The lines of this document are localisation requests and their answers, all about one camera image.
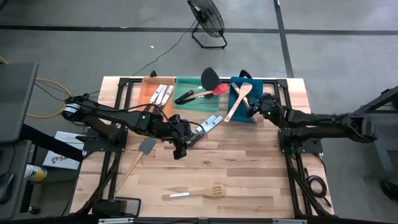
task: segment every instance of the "slotted wooden spatula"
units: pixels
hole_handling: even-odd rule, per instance
[[[213,184],[209,189],[203,190],[192,190],[190,192],[176,193],[176,194],[165,194],[162,196],[163,199],[186,197],[194,195],[204,195],[207,197],[220,198],[224,197],[226,193],[225,186],[222,184]]]
[[[225,117],[224,121],[229,122],[234,115],[236,108],[238,108],[239,104],[243,100],[243,98],[249,94],[253,86],[250,83],[242,83],[241,89],[239,90],[239,96],[236,100],[235,104],[232,106],[231,110],[229,111],[228,115]]]

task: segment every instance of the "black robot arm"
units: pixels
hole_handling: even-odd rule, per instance
[[[377,139],[374,123],[365,114],[307,114],[282,106],[276,96],[262,95],[248,116],[260,112],[265,119],[290,131],[287,141],[304,142],[310,138],[349,138],[369,143]]]
[[[169,122],[163,122],[164,117],[160,113],[118,110],[92,101],[88,95],[71,96],[65,103],[62,113],[65,119],[85,123],[109,142],[118,143],[120,130],[117,126],[105,124],[100,119],[124,124],[137,134],[172,143],[176,148],[174,159],[181,159],[187,155],[186,136],[192,136],[192,132],[190,124],[180,119],[178,114],[170,117]]]

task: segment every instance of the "black fan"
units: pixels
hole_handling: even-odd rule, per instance
[[[224,22],[221,18],[220,12],[211,0],[188,0],[188,4],[191,7],[193,15],[197,19],[198,23],[192,31],[192,38],[198,42],[200,47],[205,49],[224,49],[227,46],[227,42],[224,38]],[[225,45],[223,46],[212,46],[206,47],[199,42],[195,37],[194,33],[197,31],[199,24],[202,28],[212,37],[222,37]]]

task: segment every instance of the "spatula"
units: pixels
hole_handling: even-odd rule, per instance
[[[249,92],[252,89],[252,85],[250,83],[242,83],[241,89],[239,90],[239,96],[238,99],[236,100],[235,104],[232,106],[231,110],[229,111],[228,115],[225,117],[224,121],[229,122],[232,118],[232,115],[234,115],[236,108],[238,108],[239,104],[243,100],[243,98],[249,94]]]
[[[138,155],[136,157],[136,160],[133,162],[133,164],[130,166],[129,171],[124,175],[123,180],[120,182],[120,184],[118,185],[118,187],[116,188],[116,191],[119,191],[120,188],[122,188],[123,184],[125,183],[125,181],[127,180],[127,178],[129,178],[131,172],[134,170],[134,168],[137,166],[138,162],[141,160],[142,156],[148,155],[151,150],[154,148],[156,144],[156,140],[153,138],[145,138],[142,143],[139,145],[138,147]]]
[[[186,197],[194,195],[203,195],[212,198],[224,197],[226,193],[225,186],[222,184],[213,184],[209,189],[203,190],[192,190],[190,192],[176,193],[176,194],[165,194],[162,196],[163,199]]]

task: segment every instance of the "gray floor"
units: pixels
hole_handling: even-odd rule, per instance
[[[271,0],[215,0],[227,28],[276,29]],[[280,0],[286,29],[398,30],[397,1]],[[189,27],[186,0],[13,0],[0,22],[68,26]],[[39,62],[40,78],[67,86],[74,94],[99,89],[103,76],[131,75],[178,41],[178,32],[49,32],[0,30],[0,56],[10,63]],[[218,43],[206,34],[207,44]],[[279,34],[227,33],[224,50],[199,48],[189,35],[140,75],[199,76],[213,67],[220,76],[241,69],[255,77],[286,77]],[[398,36],[288,35],[294,76],[304,78],[314,113],[353,111],[381,91],[398,85]],[[61,106],[35,89],[29,112],[49,114]],[[81,132],[61,117],[27,119],[48,133]],[[337,215],[398,222],[398,205],[362,177],[378,169],[372,145],[323,140],[328,183]],[[42,216],[60,215],[73,181],[41,189]]]

